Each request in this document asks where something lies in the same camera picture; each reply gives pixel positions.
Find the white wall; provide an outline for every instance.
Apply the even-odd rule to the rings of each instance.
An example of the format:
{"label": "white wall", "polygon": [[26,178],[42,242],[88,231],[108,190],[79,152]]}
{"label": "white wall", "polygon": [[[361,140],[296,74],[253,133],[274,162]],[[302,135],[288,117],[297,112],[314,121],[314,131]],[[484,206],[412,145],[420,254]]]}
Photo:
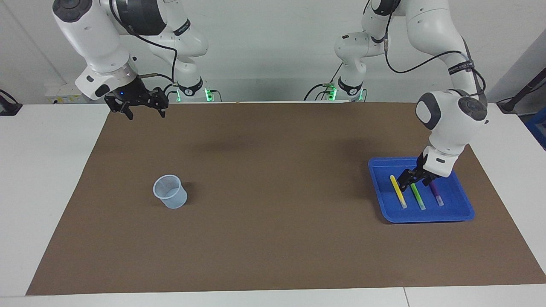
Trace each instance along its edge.
{"label": "white wall", "polygon": [[[32,42],[59,72],[61,80],[73,82],[85,61],[70,47],[51,15],[51,0],[0,0],[5,2]],[[334,54],[337,36],[360,31],[365,0],[185,0],[189,18],[210,41],[209,53],[196,59],[202,75],[212,87],[222,91],[224,100],[267,101],[300,100],[319,82],[329,81],[340,61]],[[477,68],[488,81],[497,83],[523,52],[544,30],[544,0],[452,0],[455,25],[465,37]],[[390,58],[399,69],[427,59],[413,49],[405,34],[403,18],[395,18],[391,31]],[[4,42],[19,39],[2,31]],[[169,66],[148,51],[144,43],[124,37],[124,43],[137,56],[140,73],[169,73]],[[7,51],[10,58],[18,53]],[[369,58],[365,87],[369,101],[415,101],[424,91],[451,86],[441,61],[406,75],[392,73],[383,57]],[[13,62],[0,66],[4,73],[37,69],[36,65]],[[25,76],[32,83],[59,78]],[[164,85],[161,79],[152,86]],[[12,89],[22,95],[28,87]],[[38,96],[33,102],[39,102]]]}
{"label": "white wall", "polygon": [[45,86],[65,83],[0,0],[0,88],[12,93],[21,103],[45,103]]}

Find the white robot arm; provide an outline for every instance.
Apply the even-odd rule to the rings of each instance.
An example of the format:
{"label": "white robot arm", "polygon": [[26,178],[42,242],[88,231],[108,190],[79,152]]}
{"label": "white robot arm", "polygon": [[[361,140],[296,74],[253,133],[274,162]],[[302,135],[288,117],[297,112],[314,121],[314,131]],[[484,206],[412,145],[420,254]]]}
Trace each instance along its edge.
{"label": "white robot arm", "polygon": [[133,118],[129,107],[146,105],[165,116],[168,99],[161,88],[148,91],[121,44],[132,34],[150,43],[151,51],[173,63],[171,83],[183,101],[210,101],[210,91],[190,59],[204,55],[208,42],[191,26],[178,0],[55,0],[59,28],[87,62],[76,86],[92,100],[105,96],[113,112]]}
{"label": "white robot arm", "polygon": [[417,50],[440,58],[448,67],[454,89],[429,92],[419,99],[416,114],[431,130],[429,144],[414,170],[399,177],[400,188],[423,180],[425,185],[448,177],[465,146],[487,123],[487,104],[465,41],[456,30],[447,0],[370,0],[362,25],[364,32],[337,40],[336,54],[343,60],[337,92],[356,100],[366,73],[361,59],[385,54],[388,62],[388,26],[393,16],[405,16],[409,41]]}

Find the white table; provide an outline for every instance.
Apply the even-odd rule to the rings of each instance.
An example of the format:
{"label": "white table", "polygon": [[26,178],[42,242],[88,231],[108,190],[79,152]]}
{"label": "white table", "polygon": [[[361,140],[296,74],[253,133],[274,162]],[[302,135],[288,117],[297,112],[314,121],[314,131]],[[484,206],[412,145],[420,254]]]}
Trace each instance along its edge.
{"label": "white table", "polygon": [[[471,146],[546,270],[546,153],[517,116],[489,110]],[[546,285],[23,297],[108,112],[25,105],[0,118],[0,306],[546,306]]]}

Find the clear plastic cup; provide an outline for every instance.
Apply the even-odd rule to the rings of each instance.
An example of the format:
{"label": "clear plastic cup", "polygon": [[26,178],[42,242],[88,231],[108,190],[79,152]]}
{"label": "clear plastic cup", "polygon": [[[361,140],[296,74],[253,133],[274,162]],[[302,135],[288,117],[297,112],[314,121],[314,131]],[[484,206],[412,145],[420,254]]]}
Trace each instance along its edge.
{"label": "clear plastic cup", "polygon": [[169,209],[178,209],[188,200],[188,193],[175,175],[165,175],[153,185],[153,194]]}

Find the power strip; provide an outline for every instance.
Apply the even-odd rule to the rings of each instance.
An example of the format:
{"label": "power strip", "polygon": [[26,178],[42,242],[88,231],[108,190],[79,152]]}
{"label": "power strip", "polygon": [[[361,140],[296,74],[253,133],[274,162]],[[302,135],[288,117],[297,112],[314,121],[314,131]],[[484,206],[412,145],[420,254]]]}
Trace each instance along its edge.
{"label": "power strip", "polygon": [[49,87],[45,97],[51,104],[85,104],[89,100],[74,85],[62,85]]}

